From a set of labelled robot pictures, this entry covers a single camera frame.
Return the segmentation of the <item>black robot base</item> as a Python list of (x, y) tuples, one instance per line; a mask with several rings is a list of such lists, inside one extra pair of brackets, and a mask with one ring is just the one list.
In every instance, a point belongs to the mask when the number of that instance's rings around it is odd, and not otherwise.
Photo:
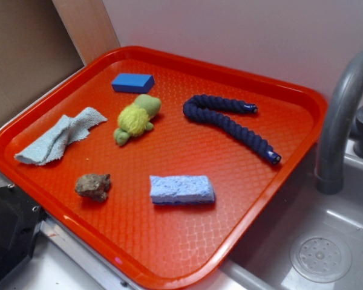
[(0, 287), (33, 257), (42, 207), (19, 187), (0, 187)]

